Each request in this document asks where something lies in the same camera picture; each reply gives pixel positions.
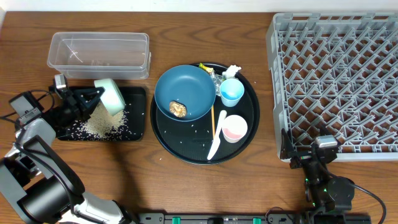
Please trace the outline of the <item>white pink cup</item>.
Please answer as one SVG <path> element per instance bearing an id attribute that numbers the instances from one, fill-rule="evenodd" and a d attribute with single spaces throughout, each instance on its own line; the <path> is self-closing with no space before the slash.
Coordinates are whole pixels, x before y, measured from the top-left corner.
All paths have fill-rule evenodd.
<path id="1" fill-rule="evenodd" d="M 225 118 L 221 130 L 227 142 L 236 143 L 246 135 L 248 124 L 244 118 L 234 114 Z"/>

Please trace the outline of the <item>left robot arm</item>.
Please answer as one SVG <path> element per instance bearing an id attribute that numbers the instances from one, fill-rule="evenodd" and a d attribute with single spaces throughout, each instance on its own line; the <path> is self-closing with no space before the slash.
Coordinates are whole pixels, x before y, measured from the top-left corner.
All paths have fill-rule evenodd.
<path id="1" fill-rule="evenodd" d="M 87 192 L 70 166 L 51 148 L 60 130 L 87 120 L 103 87 L 70 90 L 53 88 L 60 106 L 48 110 L 25 91 L 10 100 L 18 118 L 13 121 L 16 140 L 1 159 L 1 194 L 25 223 L 139 223 L 114 200 Z"/>

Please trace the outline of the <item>brown food piece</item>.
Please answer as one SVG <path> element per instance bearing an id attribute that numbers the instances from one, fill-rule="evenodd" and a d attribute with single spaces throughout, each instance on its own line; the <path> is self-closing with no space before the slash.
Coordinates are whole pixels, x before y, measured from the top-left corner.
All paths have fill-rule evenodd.
<path id="1" fill-rule="evenodd" d="M 178 118 L 183 118 L 187 115 L 187 108 L 177 101 L 169 103 L 169 111 Z"/>

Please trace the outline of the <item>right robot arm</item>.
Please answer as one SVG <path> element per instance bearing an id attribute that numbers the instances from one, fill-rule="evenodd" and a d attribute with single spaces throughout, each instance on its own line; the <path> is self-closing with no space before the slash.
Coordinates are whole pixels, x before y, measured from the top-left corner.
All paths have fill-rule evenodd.
<path id="1" fill-rule="evenodd" d="M 306 200 L 313 208 L 296 215 L 294 223 L 345 222 L 345 211 L 352 209 L 354 187 L 344 177 L 333 177 L 326 165 L 337 158 L 340 142 L 321 128 L 309 149 L 298 151 L 293 147 L 286 130 L 281 131 L 280 158 L 288 159 L 291 169 L 303 169 Z"/>

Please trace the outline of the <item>mint green bowl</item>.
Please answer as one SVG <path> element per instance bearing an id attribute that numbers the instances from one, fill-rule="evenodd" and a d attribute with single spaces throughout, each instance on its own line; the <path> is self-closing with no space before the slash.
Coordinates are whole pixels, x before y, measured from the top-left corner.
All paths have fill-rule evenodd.
<path id="1" fill-rule="evenodd" d="M 113 79 L 105 78 L 95 80 L 94 85 L 96 88 L 104 88 L 104 93 L 101 95 L 100 99 L 111 116 L 115 116 L 125 108 L 126 103 L 124 98 Z"/>

